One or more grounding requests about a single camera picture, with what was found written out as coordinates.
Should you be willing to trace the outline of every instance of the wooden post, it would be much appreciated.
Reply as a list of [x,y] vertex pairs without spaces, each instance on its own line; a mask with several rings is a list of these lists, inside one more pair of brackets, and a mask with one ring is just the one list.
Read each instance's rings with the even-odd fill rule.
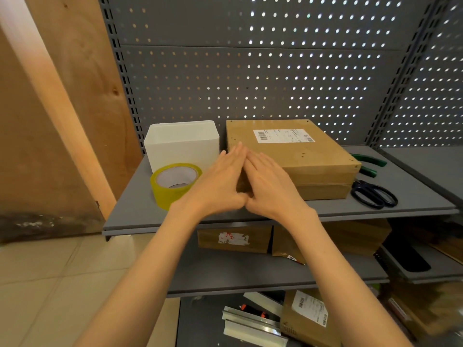
[[116,199],[24,0],[0,0],[0,27],[107,219]]

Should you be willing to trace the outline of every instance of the person's left hand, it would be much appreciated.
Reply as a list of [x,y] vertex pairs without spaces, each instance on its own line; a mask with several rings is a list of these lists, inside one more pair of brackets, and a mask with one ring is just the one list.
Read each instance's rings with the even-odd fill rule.
[[199,177],[182,198],[170,206],[170,209],[193,211],[202,219],[211,214],[243,207],[249,196],[236,192],[236,185],[246,153],[247,148],[241,142],[229,153],[222,151],[216,162]]

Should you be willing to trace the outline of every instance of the shelf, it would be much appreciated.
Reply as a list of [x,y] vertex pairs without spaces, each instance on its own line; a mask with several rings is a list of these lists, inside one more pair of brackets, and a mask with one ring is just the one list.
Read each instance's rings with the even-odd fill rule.
[[442,252],[437,251],[425,243],[418,240],[408,238],[412,247],[428,262],[431,269],[426,272],[409,272],[404,269],[399,262],[391,255],[391,253],[384,247],[380,248],[380,256],[388,264],[396,267],[400,274],[408,281],[414,284],[424,284],[431,282],[455,281],[463,279],[463,265],[453,260],[452,258],[444,255]]
[[[177,347],[189,346],[226,346],[256,347],[238,339],[224,335],[225,323],[222,320],[224,306],[237,308],[241,304],[257,305],[243,297],[242,294],[207,296],[201,299],[185,297],[180,301],[178,317]],[[288,339],[286,347],[302,347],[304,343]]]
[[463,209],[463,146],[387,147],[381,153]]
[[[345,149],[351,153],[367,154],[384,159],[368,146],[347,146]],[[359,174],[358,178],[389,189],[397,196],[399,204],[394,208],[374,210],[358,203],[350,195],[346,199],[307,201],[307,204],[318,212],[322,221],[457,213],[454,204],[395,164],[388,163],[383,168],[369,163],[364,163],[364,165],[378,170],[378,176],[373,179]],[[157,231],[167,212],[155,203],[150,186],[150,176],[151,168],[148,157],[145,156],[105,223],[103,235]],[[246,209],[240,209],[207,217],[198,228],[238,227],[255,224],[257,221],[271,222]]]
[[[386,272],[373,257],[344,256],[366,283],[388,282]],[[316,287],[316,283],[307,266],[270,254],[199,248],[194,232],[180,257],[168,297],[309,287]]]

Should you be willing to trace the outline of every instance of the tape roll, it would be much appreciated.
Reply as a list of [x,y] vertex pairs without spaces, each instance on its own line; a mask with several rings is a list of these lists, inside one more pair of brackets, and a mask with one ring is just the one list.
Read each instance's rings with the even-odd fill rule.
[[200,177],[199,167],[189,163],[175,163],[159,168],[150,182],[157,205],[169,210],[172,202],[182,197]]

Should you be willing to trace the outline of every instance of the green plier handle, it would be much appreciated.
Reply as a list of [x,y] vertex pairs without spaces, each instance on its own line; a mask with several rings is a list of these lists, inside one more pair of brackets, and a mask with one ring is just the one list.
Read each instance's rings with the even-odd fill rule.
[[[351,153],[350,155],[360,162],[368,162],[368,163],[374,164],[379,167],[384,167],[387,164],[385,160],[380,160],[378,158],[366,156],[364,154]],[[375,178],[376,175],[378,174],[376,170],[365,167],[365,166],[362,166],[360,168],[360,173],[363,175],[372,177],[372,178]]]

